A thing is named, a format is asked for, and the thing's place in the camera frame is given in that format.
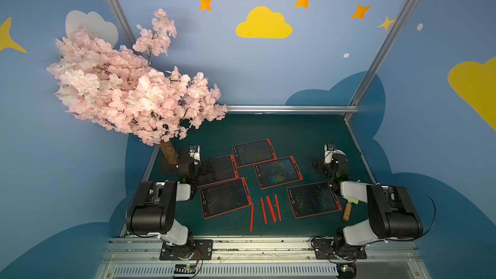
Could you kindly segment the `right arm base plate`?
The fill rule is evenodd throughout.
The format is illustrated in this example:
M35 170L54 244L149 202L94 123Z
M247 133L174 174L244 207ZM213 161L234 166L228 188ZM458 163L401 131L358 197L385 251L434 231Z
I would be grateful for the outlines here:
M365 247L351 246L339 240L334 241L332 239L315 237L311 239L310 244L317 260L344 260L353 262L367 258Z

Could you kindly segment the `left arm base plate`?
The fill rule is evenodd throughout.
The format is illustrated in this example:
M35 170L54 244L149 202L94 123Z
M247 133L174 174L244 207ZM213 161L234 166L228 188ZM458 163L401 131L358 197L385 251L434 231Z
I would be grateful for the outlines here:
M166 261L210 260L212 258L212 252L212 240L193 240L182 246L169 245L164 242L161 247L159 259Z

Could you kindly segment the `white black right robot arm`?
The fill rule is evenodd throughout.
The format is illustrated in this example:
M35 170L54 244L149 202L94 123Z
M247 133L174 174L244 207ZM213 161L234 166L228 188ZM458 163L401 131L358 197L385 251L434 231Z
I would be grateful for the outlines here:
M349 180L349 160L341 150L327 148L323 160L312 160L312 170L327 177L327 187L348 201L344 217L351 205L365 203L368 219L339 228L332 240L314 237L311 247L317 258L355 261L366 258L366 247L378 242L410 242L427 231L417 209L403 186L353 182Z

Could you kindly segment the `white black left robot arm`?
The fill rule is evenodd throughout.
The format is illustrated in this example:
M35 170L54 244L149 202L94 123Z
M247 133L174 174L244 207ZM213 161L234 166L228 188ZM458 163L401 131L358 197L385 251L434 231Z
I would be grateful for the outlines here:
M128 206L127 231L140 238L161 240L162 260L202 259L192 232L176 219L176 204L195 197L202 167L199 146L180 151L176 166L180 179L143 181Z

